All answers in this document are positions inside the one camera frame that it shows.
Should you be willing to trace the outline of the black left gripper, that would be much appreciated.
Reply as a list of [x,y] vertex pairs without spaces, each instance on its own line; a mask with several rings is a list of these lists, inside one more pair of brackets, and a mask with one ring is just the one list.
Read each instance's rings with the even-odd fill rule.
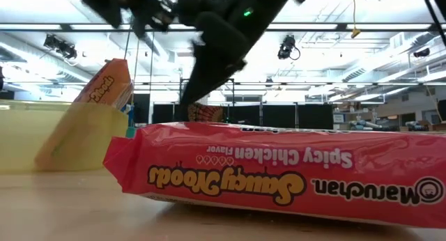
[[82,0],[104,21],[117,29],[122,25],[122,10],[132,13],[132,29],[138,38],[143,38],[146,26],[167,32],[174,20],[174,14],[167,10],[160,0]]

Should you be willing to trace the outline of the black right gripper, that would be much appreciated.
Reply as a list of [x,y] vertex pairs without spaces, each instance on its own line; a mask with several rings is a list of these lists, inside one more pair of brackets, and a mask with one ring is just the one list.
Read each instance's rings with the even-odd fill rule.
[[275,19],[275,0],[176,0],[178,21],[201,33],[180,105],[192,104],[246,66],[246,54]]

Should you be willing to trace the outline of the orange Saucy Noods pack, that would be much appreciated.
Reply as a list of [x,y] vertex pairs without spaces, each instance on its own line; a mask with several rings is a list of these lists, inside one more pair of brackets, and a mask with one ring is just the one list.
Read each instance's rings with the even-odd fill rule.
[[103,164],[158,201],[446,229],[446,134],[160,123]]
[[124,137],[128,116],[122,112],[133,85],[125,59],[112,59],[85,85],[56,124],[34,162],[39,171],[102,168],[113,137]]

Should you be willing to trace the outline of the blue Maruchan noodle pack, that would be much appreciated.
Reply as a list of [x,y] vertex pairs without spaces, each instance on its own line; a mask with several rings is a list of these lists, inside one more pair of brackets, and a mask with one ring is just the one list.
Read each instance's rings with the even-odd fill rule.
[[134,127],[134,105],[126,104],[121,111],[128,116],[128,127]]

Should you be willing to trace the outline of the orange ribbed object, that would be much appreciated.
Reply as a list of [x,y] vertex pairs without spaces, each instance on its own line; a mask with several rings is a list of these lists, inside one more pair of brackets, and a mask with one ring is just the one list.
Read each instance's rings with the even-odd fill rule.
[[223,108],[194,103],[188,106],[187,115],[189,121],[218,123],[223,119]]

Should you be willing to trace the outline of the black divider panel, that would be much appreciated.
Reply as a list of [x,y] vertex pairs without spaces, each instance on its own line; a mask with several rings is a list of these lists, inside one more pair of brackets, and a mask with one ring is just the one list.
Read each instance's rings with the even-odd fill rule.
[[263,126],[295,128],[296,107],[291,105],[263,105]]
[[298,126],[303,129],[332,130],[332,106],[329,104],[298,105]]
[[260,125],[260,106],[231,106],[224,108],[223,123]]
[[175,120],[174,104],[154,104],[152,123],[170,123]]

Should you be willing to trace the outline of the large black screen panel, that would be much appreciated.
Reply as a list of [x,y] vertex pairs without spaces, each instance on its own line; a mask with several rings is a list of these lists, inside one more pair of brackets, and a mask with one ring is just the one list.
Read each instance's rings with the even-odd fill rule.
[[148,123],[148,115],[150,108],[149,94],[134,95],[134,122]]

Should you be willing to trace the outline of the cluttered workbench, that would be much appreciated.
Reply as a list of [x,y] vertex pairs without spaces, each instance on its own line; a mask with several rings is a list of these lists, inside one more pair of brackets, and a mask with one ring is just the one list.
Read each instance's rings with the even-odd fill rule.
[[446,89],[395,90],[372,100],[334,106],[334,127],[360,131],[446,130]]

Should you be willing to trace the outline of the translucent yellow plastic bin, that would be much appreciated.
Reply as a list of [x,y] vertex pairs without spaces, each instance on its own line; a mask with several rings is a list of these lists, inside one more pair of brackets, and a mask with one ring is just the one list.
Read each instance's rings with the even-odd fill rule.
[[127,127],[104,104],[0,100],[0,173],[100,169]]

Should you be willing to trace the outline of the black overhead frame beam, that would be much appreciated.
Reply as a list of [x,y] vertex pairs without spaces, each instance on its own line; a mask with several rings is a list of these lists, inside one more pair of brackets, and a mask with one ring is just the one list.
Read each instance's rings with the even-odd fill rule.
[[[265,30],[280,32],[349,32],[359,29],[362,32],[423,32],[446,31],[446,23],[436,26],[434,23],[324,23],[324,22],[273,22]],[[127,32],[132,31],[131,24],[122,24],[114,28],[103,23],[0,23],[0,31],[28,31],[28,32]]]

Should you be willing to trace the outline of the silver ventilation duct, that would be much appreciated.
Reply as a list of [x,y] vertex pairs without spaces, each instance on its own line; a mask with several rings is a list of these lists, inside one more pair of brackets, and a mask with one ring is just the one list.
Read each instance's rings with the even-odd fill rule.
[[380,68],[397,59],[398,56],[413,53],[438,38],[438,32],[401,32],[390,38],[387,47],[377,53],[361,58],[355,65],[346,69],[341,77],[342,82],[349,82],[360,75]]

